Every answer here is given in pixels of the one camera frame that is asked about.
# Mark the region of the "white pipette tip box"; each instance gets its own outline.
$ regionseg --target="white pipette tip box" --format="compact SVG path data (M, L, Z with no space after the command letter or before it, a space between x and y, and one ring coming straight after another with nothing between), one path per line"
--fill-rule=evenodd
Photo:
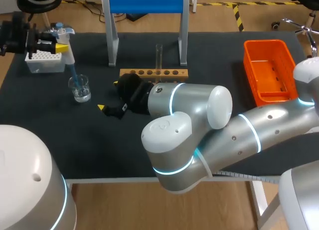
M61 53L51 54L49 52L37 51L29 59L29 53L25 57L31 73L55 73L64 72L64 62Z

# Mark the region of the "black tabletop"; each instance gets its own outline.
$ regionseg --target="black tabletop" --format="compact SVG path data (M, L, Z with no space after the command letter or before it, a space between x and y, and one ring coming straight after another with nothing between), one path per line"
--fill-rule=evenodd
M154 68L155 45L163 45L163 68L180 68L177 35L123 33L116 67L108 67L105 34L71 37L78 74L89 78L92 98L75 103L68 89L70 73L31 74L23 55L16 55L0 89L0 124L26 128L49 148L67 179L154 177L141 142L152 119L128 112L122 120L106 117L97 104L116 105L113 82L120 68ZM296 63L305 59L294 33L190 33L188 83L222 85L233 98L233 116L255 106L248 86L243 55L249 39L284 40ZM317 134L299 136L227 167L250 175L280 175L319 159Z

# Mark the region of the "wooden floor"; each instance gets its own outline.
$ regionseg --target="wooden floor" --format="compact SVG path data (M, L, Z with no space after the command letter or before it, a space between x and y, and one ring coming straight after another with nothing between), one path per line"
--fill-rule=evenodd
M198 2L289 1L289 0L198 0ZM271 31L271 23L291 18L303 24L309 11L302 5L241 5L239 13L245 31ZM48 13L51 22L63 22L76 32L105 32L105 25L79 4L62 4ZM9 20L10 14L0 15ZM33 19L43 27L40 15ZM178 14L149 14L136 22L117 23L119 32L178 32ZM280 30L294 30L282 24ZM191 32L238 31L231 8L198 6L190 14ZM300 37L306 54L310 46ZM13 55L0 57L0 84ZM270 202L277 186L265 184ZM244 182L205 182L184 195L167 193L159 183L78 185L77 230L255 230L256 220L250 200L250 190ZM273 230L288 229L282 219Z

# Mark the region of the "chair wheel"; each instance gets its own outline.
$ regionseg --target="chair wheel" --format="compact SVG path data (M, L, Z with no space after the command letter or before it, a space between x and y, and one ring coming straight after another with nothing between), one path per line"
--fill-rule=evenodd
M278 29L279 25L280 25L280 22L273 22L273 23L271 24L271 28L272 28L272 29Z

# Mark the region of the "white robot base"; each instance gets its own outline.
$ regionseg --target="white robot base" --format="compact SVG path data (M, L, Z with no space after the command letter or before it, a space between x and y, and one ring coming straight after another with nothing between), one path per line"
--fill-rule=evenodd
M74 230L76 206L45 144L0 125L0 230Z

